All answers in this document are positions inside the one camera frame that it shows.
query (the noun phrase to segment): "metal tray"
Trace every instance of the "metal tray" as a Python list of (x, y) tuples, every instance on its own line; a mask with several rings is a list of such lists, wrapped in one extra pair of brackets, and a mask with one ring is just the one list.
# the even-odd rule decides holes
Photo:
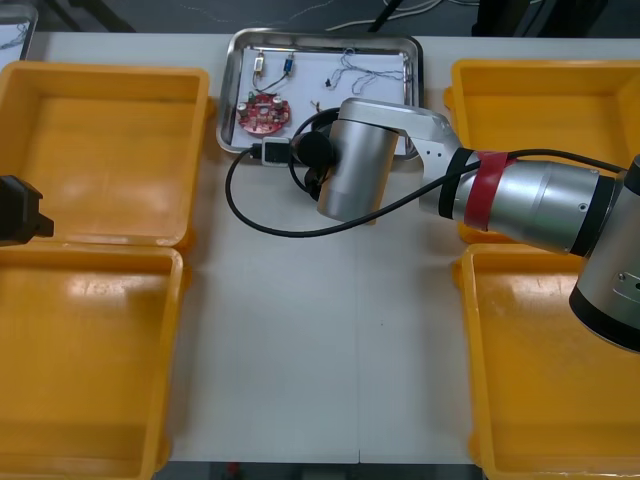
[[(405, 84), (405, 105), (422, 107), (424, 103), (423, 88), (423, 54), (422, 47), (412, 37), (382, 36), (378, 34), (337, 33), (292, 33), (269, 28), (250, 28), (236, 33), (227, 52), (227, 65), (222, 80), (222, 92), (218, 105), (218, 125), (216, 135), (220, 146), (232, 153), (242, 151), (240, 147), (231, 145), (233, 129), (236, 125), (235, 114), (240, 89), (240, 73), (242, 71), (245, 48), (264, 51), (292, 51), (341, 53), (346, 48), (353, 48), (358, 53), (381, 55), (402, 54), (404, 57), (405, 75), (411, 80)], [(397, 160), (408, 160), (416, 156), (413, 146), (407, 140), (406, 155), (396, 155)]]
[(38, 23), (38, 10), (26, 0), (13, 0), (0, 5), (0, 25), (13, 25), (23, 22), (28, 22), (29, 27), (22, 44), (20, 60), (26, 59), (27, 53), (29, 53), (33, 32), (35, 32), (36, 23)]

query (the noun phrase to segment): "robotic arm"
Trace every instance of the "robotic arm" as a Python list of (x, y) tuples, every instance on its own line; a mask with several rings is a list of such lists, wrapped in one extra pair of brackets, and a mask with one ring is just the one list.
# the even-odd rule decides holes
[(337, 163), (318, 211), (343, 222), (376, 211), (399, 135), (422, 158), (424, 184), (480, 162), (421, 196), (422, 208), (585, 257), (571, 309), (596, 335), (640, 353), (640, 156), (617, 178), (595, 168), (519, 161), (462, 148), (447, 119), (429, 110), (349, 99), (331, 127)]

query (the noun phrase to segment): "yellow plastic bin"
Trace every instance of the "yellow plastic bin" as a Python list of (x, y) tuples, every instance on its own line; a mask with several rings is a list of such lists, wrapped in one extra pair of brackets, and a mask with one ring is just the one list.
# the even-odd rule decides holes
[(571, 312), (581, 261), (479, 244), (455, 266), (469, 342), (471, 454), (489, 480), (640, 476), (640, 357)]
[(181, 247), (208, 89), (199, 69), (13, 63), (0, 76), (0, 173), (44, 195), (54, 241)]
[(170, 248), (0, 248), (0, 478), (152, 477), (183, 273)]
[[(553, 148), (625, 168), (640, 153), (638, 61), (460, 60), (451, 75), (445, 104), (469, 148)], [(510, 241), (464, 225), (460, 235)]]

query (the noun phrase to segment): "white table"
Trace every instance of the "white table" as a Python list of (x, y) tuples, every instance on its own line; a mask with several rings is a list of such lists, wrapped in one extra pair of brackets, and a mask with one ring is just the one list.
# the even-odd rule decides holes
[[(229, 38), (38, 34), (30, 58), (201, 67), (217, 96)], [(442, 113), (459, 58), (640, 57), (638, 40), (418, 39), (428, 106)], [(172, 459), (470, 462), (467, 350), (450, 272), (464, 250), (455, 225), (413, 204), (325, 238), (260, 234), (229, 212), (228, 156), (215, 149), (213, 128), (207, 142), (174, 369)], [(396, 168), (385, 203), (420, 179), (420, 165)], [(275, 227), (332, 223), (285, 170), (242, 166), (235, 195), (251, 218)]]

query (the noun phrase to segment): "wire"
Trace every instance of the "wire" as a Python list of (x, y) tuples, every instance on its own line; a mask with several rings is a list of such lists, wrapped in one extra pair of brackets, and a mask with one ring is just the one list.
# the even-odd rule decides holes
[(549, 148), (530, 148), (528, 150), (515, 150), (513, 152), (509, 152), (507, 154), (507, 158), (514, 159), (520, 157), (533, 157), (546, 155), (548, 157), (559, 157), (566, 158), (567, 160), (573, 160), (574, 162), (582, 163), (583, 165), (588, 165), (590, 167), (600, 168), (607, 172), (612, 173), (620, 173), (624, 172), (625, 169), (619, 167), (617, 165), (612, 165), (610, 163), (601, 162), (600, 160), (596, 160), (594, 158), (585, 157), (584, 155), (578, 155), (577, 153), (565, 152), (562, 150), (552, 150)]
[[(411, 10), (410, 12), (398, 13), (397, 15), (391, 15), (387, 21), (397, 20), (398, 18), (411, 17), (413, 15), (420, 15), (421, 13), (428, 12), (436, 8), (440, 5), (444, 0), (433, 0), (430, 5), (421, 8), (419, 10)], [(356, 20), (354, 22), (343, 23), (341, 25), (336, 25), (334, 27), (329, 27), (326, 29), (327, 32), (334, 32), (336, 30), (342, 30), (343, 28), (352, 27), (354, 25), (369, 25), (370, 23), (375, 22), (375, 20)]]
[(362, 95), (365, 87), (375, 82), (378, 78), (389, 78), (391, 80), (397, 80), (399, 82), (405, 81), (404, 72), (402, 70), (376, 71), (353, 65), (349, 57), (352, 57), (355, 54), (356, 52), (353, 48), (347, 48), (342, 52), (342, 56), (340, 57), (340, 65), (342, 66), (334, 70), (331, 78), (327, 79), (326, 86), (329, 90), (336, 89), (338, 83), (340, 83), (340, 80), (342, 79), (342, 75), (345, 72), (360, 72), (364, 74), (358, 77), (356, 81), (351, 85), (351, 93), (354, 95)]
[(282, 76), (276, 80), (275, 82), (267, 85), (264, 88), (258, 88), (258, 86), (256, 85), (256, 75), (253, 75), (253, 88), (255, 88), (259, 93), (266, 93), (267, 90), (269, 90), (272, 87), (275, 87), (277, 84), (279, 84), (282, 80), (284, 80), (285, 78), (287, 78), (289, 75), (288, 73), (283, 73)]
[(527, 33), (529, 33), (529, 30), (531, 30), (531, 27), (533, 26), (533, 24), (536, 23), (536, 20), (538, 20), (540, 13), (542, 12), (542, 10), (544, 10), (545, 3), (546, 3), (546, 0), (540, 0), (540, 6), (536, 10), (536, 13), (533, 14), (533, 17), (531, 17), (531, 21), (527, 24), (527, 27), (522, 32), (523, 37), (527, 36)]
[[(309, 124), (311, 123), (311, 121), (313, 121), (313, 117), (310, 117), (309, 119), (307, 119), (307, 121), (305, 123)], [(304, 129), (306, 125), (302, 126), (302, 128), (300, 128), (299, 130), (302, 131), (302, 129)], [(333, 227), (328, 227), (328, 228), (321, 228), (319, 230), (307, 230), (307, 231), (288, 231), (288, 230), (278, 230), (275, 228), (269, 228), (269, 227), (265, 227), (264, 225), (260, 225), (259, 223), (254, 222), (253, 220), (250, 220), (249, 218), (245, 217), (244, 214), (242, 214), (242, 212), (240, 212), (240, 210), (238, 210), (238, 207), (236, 206), (235, 202), (233, 201), (233, 195), (231, 193), (231, 182), (233, 180), (233, 173), (236, 170), (236, 167), (238, 166), (238, 164), (240, 163), (240, 161), (247, 156), (247, 154), (249, 154), (251, 151), (251, 149), (246, 149), (243, 150), (242, 152), (240, 152), (240, 154), (238, 154), (238, 156), (236, 157), (236, 159), (233, 161), (233, 163), (231, 164), (231, 167), (229, 167), (229, 171), (227, 172), (227, 178), (225, 180), (225, 184), (224, 184), (224, 192), (225, 192), (225, 196), (227, 198), (227, 203), (229, 204), (229, 208), (231, 208), (231, 211), (233, 212), (233, 214), (241, 221), (243, 222), (245, 225), (248, 225), (249, 227), (258, 230), (259, 232), (262, 233), (267, 233), (269, 235), (274, 235), (276, 237), (285, 237), (285, 238), (314, 238), (314, 237), (323, 237), (326, 235), (332, 235), (334, 233), (340, 233), (340, 232), (344, 232), (345, 230), (349, 230), (351, 228), (360, 226), (360, 225), (364, 225), (365, 223), (369, 223), (373, 220), (375, 220), (376, 218), (380, 218), (383, 215), (386, 215), (387, 213), (391, 213), (394, 210), (397, 210), (400, 207), (403, 207), (404, 205), (406, 205), (409, 202), (412, 202), (413, 200), (416, 200), (417, 198), (421, 197), (422, 195), (440, 187), (442, 184), (448, 182), (449, 180), (453, 180), (455, 178), (460, 177), (461, 175), (464, 175), (465, 173), (469, 173), (473, 170), (476, 170), (480, 167), (480, 162), (474, 162), (472, 164), (469, 164), (463, 168), (461, 168), (460, 170), (454, 171), (454, 172), (449, 172), (446, 175), (443, 175), (440, 178), (435, 179), (434, 181), (432, 181), (431, 183), (428, 183), (427, 185), (424, 185), (423, 187), (419, 188), (418, 190), (416, 190), (413, 193), (410, 193), (409, 195), (407, 195), (406, 197), (401, 198), (400, 200), (397, 200), (389, 205), (387, 205), (386, 207), (383, 207), (379, 210), (376, 210), (375, 212), (369, 213), (367, 215), (364, 215), (362, 217), (356, 218), (355, 220), (351, 220), (348, 222), (344, 222), (341, 223), (339, 225), (335, 225)], [(507, 157), (509, 159), (515, 159), (518, 157), (529, 157), (529, 156), (534, 156), (534, 155), (548, 155), (548, 156), (554, 156), (554, 157), (560, 157), (560, 158), (566, 158), (569, 160), (574, 160), (576, 162), (582, 163), (584, 165), (588, 165), (591, 167), (597, 167), (597, 168), (601, 168), (603, 170), (607, 170), (609, 172), (614, 172), (614, 173), (620, 173), (621, 171), (624, 171), (623, 168), (618, 167), (617, 165), (612, 165), (609, 163), (605, 163), (605, 162), (601, 162), (599, 160), (595, 160), (593, 158), (589, 158), (589, 157), (585, 157), (583, 155), (578, 155), (578, 154), (574, 154), (574, 153), (570, 153), (570, 152), (564, 152), (562, 150), (551, 150), (551, 149), (529, 149), (529, 150), (516, 150), (513, 152), (508, 152), (507, 153)], [(289, 167), (292, 168), (291, 166), (293, 165), (292, 160), (289, 161)]]
[(413, 200), (421, 197), (422, 195), (424, 195), (425, 193), (430, 192), (431, 190), (434, 190), (436, 188), (438, 188), (439, 186), (441, 186), (443, 183), (452, 180), (454, 178), (459, 177), (460, 175), (464, 175), (465, 173), (471, 172), (473, 170), (476, 170), (479, 166), (480, 166), (480, 162), (475, 162), (472, 163), (470, 165), (467, 165), (463, 168), (461, 168), (458, 171), (455, 172), (450, 172), (436, 180), (434, 180), (431, 183), (428, 183), (427, 185), (419, 188), (418, 190), (416, 190), (415, 192), (407, 195), (406, 197), (401, 198), (400, 200), (397, 200), (389, 205), (387, 205), (386, 207), (381, 208), (380, 210), (377, 210), (375, 212), (369, 213), (367, 215), (364, 215), (360, 218), (356, 218), (355, 220), (351, 220), (349, 222), (344, 222), (341, 223), (340, 225), (335, 225), (333, 227), (328, 227), (328, 228), (321, 228), (319, 230), (307, 230), (307, 231), (302, 231), (302, 232), (291, 232), (288, 230), (278, 230), (275, 228), (269, 228), (269, 227), (265, 227), (264, 225), (260, 225), (259, 223), (254, 222), (253, 220), (248, 219), (247, 217), (245, 217), (242, 212), (240, 212), (240, 210), (238, 210), (238, 207), (236, 206), (235, 202), (233, 201), (233, 196), (231, 194), (231, 181), (233, 180), (233, 172), (235, 172), (236, 167), (238, 166), (238, 164), (240, 163), (240, 161), (247, 156), (247, 154), (249, 153), (250, 149), (246, 149), (243, 150), (242, 152), (240, 152), (240, 154), (236, 157), (236, 159), (233, 161), (233, 163), (231, 164), (231, 167), (229, 167), (229, 172), (227, 173), (227, 178), (225, 180), (224, 183), (224, 193), (225, 196), (227, 197), (227, 203), (229, 204), (229, 208), (231, 208), (231, 211), (233, 212), (233, 214), (238, 217), (238, 219), (244, 223), (245, 225), (248, 225), (249, 227), (258, 230), (259, 232), (262, 233), (268, 233), (269, 235), (275, 235), (276, 237), (285, 237), (285, 238), (314, 238), (314, 237), (324, 237), (326, 235), (332, 235), (334, 233), (340, 233), (340, 232), (344, 232), (345, 230), (349, 230), (351, 228), (354, 227), (358, 227), (360, 225), (364, 225), (365, 223), (369, 223), (373, 220), (375, 220), (376, 218), (380, 218), (383, 215), (386, 215), (387, 213), (391, 213), (394, 210), (397, 210), (400, 207), (405, 206), (407, 203), (412, 202)]
[[(479, 7), (480, 6), (480, 2), (474, 1), (474, 0), (471, 0), (471, 1), (468, 1), (468, 0), (447, 0), (447, 1), (450, 2), (450, 3), (455, 3), (456, 5), (462, 5), (464, 7)], [(529, 2), (529, 4), (530, 5), (534, 5), (536, 3), (540, 3), (541, 1), (542, 0), (531, 0)], [(388, 0), (382, 0), (382, 2), (385, 5), (389, 4)], [(396, 10), (398, 12), (411, 12), (412, 10), (416, 10), (418, 8), (421, 8), (421, 7), (423, 7), (425, 5), (428, 5), (428, 4), (431, 4), (431, 3), (433, 3), (433, 0), (428, 0), (428, 1), (423, 2), (423, 3), (418, 3), (417, 5), (412, 5), (410, 7), (404, 7), (404, 8), (398, 7), (398, 8), (396, 8)]]

